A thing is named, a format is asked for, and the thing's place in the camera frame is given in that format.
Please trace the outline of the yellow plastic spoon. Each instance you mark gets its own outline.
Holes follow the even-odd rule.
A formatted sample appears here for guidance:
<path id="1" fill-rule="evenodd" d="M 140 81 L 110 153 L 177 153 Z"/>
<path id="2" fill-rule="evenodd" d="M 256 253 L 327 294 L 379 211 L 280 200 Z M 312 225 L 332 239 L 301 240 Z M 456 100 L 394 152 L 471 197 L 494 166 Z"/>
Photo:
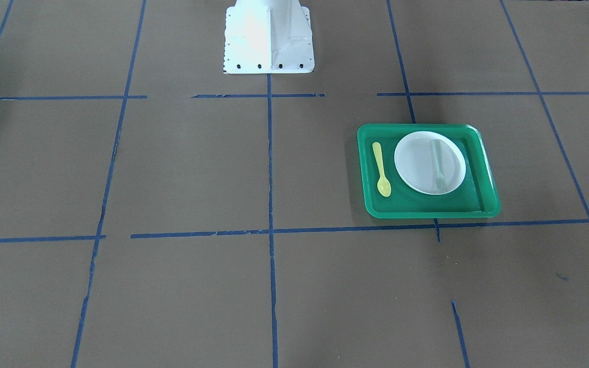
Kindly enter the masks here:
<path id="1" fill-rule="evenodd" d="M 380 142 L 372 143 L 372 151 L 375 158 L 375 163 L 378 170 L 378 181 L 376 183 L 377 190 L 381 196 L 388 198 L 391 196 L 391 184 L 385 173 L 385 166 L 383 161 L 382 146 Z"/>

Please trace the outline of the green plastic tray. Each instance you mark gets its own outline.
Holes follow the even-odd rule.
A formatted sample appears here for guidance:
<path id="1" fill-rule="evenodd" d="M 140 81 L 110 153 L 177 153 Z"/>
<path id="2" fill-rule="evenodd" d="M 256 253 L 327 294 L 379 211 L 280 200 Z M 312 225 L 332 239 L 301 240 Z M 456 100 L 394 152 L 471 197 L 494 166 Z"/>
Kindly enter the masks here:
<path id="1" fill-rule="evenodd" d="M 467 163 L 464 182 L 448 195 L 424 195 L 407 186 L 394 163 L 395 147 L 409 133 L 430 131 L 449 138 Z M 372 143 L 382 146 L 384 170 L 391 196 L 379 194 L 378 170 Z M 481 133 L 468 124 L 365 124 L 357 131 L 358 156 L 365 207 L 378 219 L 491 218 L 500 214 L 501 201 Z"/>

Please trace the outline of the white round plate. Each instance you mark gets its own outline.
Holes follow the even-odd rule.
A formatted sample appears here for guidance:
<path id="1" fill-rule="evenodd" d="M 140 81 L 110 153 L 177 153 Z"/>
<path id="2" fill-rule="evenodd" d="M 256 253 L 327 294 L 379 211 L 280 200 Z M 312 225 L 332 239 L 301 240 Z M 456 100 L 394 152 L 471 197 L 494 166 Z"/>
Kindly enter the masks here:
<path id="1" fill-rule="evenodd" d="M 395 147 L 394 163 L 402 181 L 414 191 L 439 196 L 435 186 L 433 140 L 443 142 L 443 168 L 448 193 L 458 189 L 467 176 L 467 161 L 448 137 L 430 131 L 405 135 Z"/>

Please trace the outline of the pale green plastic fork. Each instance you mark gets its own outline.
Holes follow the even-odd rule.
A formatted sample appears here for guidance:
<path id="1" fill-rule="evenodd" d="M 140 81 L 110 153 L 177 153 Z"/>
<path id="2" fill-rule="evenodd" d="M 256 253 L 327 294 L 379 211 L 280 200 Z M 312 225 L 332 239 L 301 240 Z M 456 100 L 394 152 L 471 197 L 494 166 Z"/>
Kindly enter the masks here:
<path id="1" fill-rule="evenodd" d="M 443 142 L 441 140 L 433 140 L 432 152 L 435 171 L 435 186 L 437 189 L 437 193 L 439 195 L 448 193 L 443 168 Z"/>

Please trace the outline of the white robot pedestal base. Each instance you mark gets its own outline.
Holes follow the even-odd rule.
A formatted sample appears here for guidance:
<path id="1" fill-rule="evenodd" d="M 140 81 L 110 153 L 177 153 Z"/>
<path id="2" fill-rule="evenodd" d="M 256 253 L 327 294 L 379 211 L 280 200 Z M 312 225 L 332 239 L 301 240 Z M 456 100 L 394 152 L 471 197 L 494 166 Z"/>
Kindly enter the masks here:
<path id="1" fill-rule="evenodd" d="M 223 72 L 311 73 L 311 14 L 299 1 L 236 1 L 225 13 Z"/>

